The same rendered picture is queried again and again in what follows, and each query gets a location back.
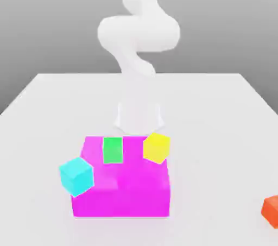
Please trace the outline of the small yellow cube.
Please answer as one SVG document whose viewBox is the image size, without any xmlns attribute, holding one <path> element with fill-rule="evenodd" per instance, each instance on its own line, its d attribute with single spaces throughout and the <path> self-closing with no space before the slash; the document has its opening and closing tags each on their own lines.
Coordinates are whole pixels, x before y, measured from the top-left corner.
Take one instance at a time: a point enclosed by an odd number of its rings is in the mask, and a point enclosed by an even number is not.
<svg viewBox="0 0 278 246">
<path fill-rule="evenodd" d="M 152 133 L 143 141 L 143 158 L 162 164 L 170 152 L 170 137 Z"/>
</svg>

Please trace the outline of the small green cube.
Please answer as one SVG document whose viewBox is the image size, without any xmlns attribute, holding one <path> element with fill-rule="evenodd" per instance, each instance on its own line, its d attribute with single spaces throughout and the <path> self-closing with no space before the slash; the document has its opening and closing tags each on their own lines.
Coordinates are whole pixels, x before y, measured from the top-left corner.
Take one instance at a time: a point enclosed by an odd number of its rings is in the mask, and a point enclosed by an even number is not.
<svg viewBox="0 0 278 246">
<path fill-rule="evenodd" d="M 103 143 L 105 164 L 123 163 L 123 141 L 121 137 L 105 137 Z"/>
</svg>

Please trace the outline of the small cyan cube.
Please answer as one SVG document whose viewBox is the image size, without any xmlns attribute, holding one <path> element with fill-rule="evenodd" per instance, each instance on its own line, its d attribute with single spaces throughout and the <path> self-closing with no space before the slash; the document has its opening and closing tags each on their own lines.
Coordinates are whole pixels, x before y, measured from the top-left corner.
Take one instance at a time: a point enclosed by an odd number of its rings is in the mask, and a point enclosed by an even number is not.
<svg viewBox="0 0 278 246">
<path fill-rule="evenodd" d="M 94 186 L 93 167 L 76 157 L 59 166 L 62 186 L 72 197 L 77 197 Z"/>
</svg>

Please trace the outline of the small orange cube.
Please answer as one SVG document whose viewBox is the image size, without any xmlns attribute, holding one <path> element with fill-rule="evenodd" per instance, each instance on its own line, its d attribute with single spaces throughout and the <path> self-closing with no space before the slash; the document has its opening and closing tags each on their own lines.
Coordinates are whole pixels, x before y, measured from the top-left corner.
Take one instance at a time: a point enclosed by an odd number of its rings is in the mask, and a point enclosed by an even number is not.
<svg viewBox="0 0 278 246">
<path fill-rule="evenodd" d="M 278 195 L 265 198 L 261 215 L 274 229 L 278 229 Z"/>
</svg>

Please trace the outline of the large magenta box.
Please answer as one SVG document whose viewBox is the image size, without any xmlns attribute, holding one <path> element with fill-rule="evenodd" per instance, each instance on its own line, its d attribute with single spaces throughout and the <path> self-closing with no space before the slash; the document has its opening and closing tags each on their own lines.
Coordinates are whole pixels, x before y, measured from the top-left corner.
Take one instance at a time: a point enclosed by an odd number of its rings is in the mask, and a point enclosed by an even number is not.
<svg viewBox="0 0 278 246">
<path fill-rule="evenodd" d="M 143 157 L 145 136 L 123 137 L 123 163 L 103 162 L 103 137 L 87 136 L 81 158 L 93 167 L 94 186 L 71 198 L 76 217 L 167 217 L 170 182 L 167 162 Z"/>
</svg>

